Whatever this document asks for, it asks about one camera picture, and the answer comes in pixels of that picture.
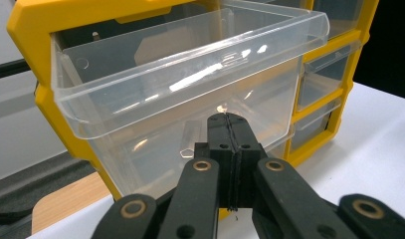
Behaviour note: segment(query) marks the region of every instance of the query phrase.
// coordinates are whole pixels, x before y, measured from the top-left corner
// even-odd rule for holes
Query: metal pin
[[[98,32],[93,32],[93,38],[94,38],[94,41],[101,39],[100,34]]]

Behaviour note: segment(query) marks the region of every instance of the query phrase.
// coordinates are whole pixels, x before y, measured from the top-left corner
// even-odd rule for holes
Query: white table
[[[361,193],[405,217],[405,100],[355,84],[338,134],[298,172],[330,202]],[[108,196],[32,238],[89,238],[111,205]],[[218,237],[258,238],[251,210],[221,221]]]

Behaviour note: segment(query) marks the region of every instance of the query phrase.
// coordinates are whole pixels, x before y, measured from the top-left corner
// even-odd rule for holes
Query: transparent plastic bin
[[[347,59],[360,46],[360,41],[355,41],[304,64],[298,111],[303,110],[340,87]]]
[[[292,150],[326,130],[330,115],[341,106],[341,99],[334,100],[295,123],[295,135],[292,138]]]
[[[287,141],[291,139],[294,135],[295,135],[295,127],[291,125],[289,128],[289,132],[284,137],[280,138],[275,143],[265,147],[265,152],[267,153],[267,156],[284,159]]]
[[[224,1],[72,48],[53,34],[52,89],[118,191],[157,198],[206,141],[213,114],[244,117],[263,146],[286,135],[300,55],[325,44],[328,28],[323,13]]]
[[[305,0],[246,0],[265,4],[274,4],[285,7],[304,8]]]
[[[329,18],[329,38],[357,26],[363,0],[314,0],[313,11],[324,12]]]

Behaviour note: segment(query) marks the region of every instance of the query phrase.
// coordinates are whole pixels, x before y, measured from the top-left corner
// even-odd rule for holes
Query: gray wall
[[[6,32],[13,2],[0,0],[0,64],[22,59]],[[34,103],[36,78],[0,79],[0,179],[66,151]]]

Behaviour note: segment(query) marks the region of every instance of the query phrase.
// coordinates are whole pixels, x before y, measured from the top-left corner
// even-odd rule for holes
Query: white surface
[[[405,217],[405,100],[356,84],[338,135],[298,172],[333,203],[342,195],[362,193]],[[110,204],[105,198],[31,238],[91,237]],[[218,237],[257,238],[250,210],[221,221]]]
[[[35,105],[36,83],[32,72],[0,79],[0,179],[66,151]]]
[[[0,64],[23,59],[6,31],[7,20],[13,8],[10,0],[0,0]]]

